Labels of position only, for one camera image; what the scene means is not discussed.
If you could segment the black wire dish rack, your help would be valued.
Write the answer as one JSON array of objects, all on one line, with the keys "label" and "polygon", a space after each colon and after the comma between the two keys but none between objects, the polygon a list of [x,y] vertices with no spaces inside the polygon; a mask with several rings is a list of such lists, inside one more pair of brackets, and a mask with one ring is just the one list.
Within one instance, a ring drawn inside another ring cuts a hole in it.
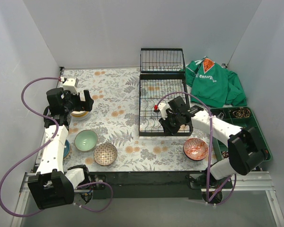
[{"label": "black wire dish rack", "polygon": [[159,122],[161,114],[154,110],[161,103],[180,96],[187,105],[186,64],[181,48],[142,48],[140,53],[139,136],[164,136]]}]

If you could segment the brown patterned bowl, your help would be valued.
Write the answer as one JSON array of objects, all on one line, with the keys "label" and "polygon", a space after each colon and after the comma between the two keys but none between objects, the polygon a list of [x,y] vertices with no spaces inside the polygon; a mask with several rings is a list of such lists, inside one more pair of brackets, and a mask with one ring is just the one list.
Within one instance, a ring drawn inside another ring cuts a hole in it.
[{"label": "brown patterned bowl", "polygon": [[102,143],[94,150],[94,160],[101,166],[108,166],[117,158],[117,148],[110,143]]}]

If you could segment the cream ceramic bowl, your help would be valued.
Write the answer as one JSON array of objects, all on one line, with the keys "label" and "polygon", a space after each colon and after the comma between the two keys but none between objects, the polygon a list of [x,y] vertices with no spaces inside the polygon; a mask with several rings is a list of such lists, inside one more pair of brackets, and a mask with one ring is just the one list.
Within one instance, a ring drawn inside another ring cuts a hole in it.
[{"label": "cream ceramic bowl", "polygon": [[74,115],[82,115],[82,114],[85,114],[85,113],[88,114],[87,111],[73,111],[71,114],[74,114]]}]

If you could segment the mint green bowl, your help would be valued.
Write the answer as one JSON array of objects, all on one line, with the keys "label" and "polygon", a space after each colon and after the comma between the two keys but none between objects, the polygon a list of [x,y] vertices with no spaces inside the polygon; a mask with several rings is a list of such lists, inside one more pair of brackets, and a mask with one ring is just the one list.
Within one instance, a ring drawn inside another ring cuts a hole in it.
[{"label": "mint green bowl", "polygon": [[98,136],[92,130],[83,130],[77,134],[74,145],[81,152],[91,151],[97,144]]}]

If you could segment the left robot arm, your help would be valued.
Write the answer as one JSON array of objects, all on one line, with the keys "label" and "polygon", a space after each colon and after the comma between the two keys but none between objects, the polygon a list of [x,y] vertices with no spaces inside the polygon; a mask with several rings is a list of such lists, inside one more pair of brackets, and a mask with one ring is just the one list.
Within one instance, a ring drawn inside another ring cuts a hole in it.
[{"label": "left robot arm", "polygon": [[90,112],[93,99],[84,90],[84,98],[74,89],[62,87],[46,92],[48,106],[44,110],[44,132],[46,135],[40,165],[34,176],[29,177],[28,187],[39,209],[72,204],[75,189],[87,189],[91,177],[85,165],[63,170],[63,154],[66,138],[74,111]]}]

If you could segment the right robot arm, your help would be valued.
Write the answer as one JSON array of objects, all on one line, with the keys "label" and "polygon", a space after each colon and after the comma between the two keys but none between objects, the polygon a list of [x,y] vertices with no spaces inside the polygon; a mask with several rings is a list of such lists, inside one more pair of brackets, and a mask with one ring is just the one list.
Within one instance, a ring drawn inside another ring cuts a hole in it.
[{"label": "right robot arm", "polygon": [[159,122],[165,135],[174,135],[182,125],[190,124],[209,133],[227,147],[228,157],[210,165],[205,173],[193,178],[195,186],[215,188],[223,178],[234,174],[247,175],[268,158],[265,143],[254,127],[242,128],[227,123],[197,105],[188,106],[180,96],[167,104],[159,103],[154,109],[161,113]]}]

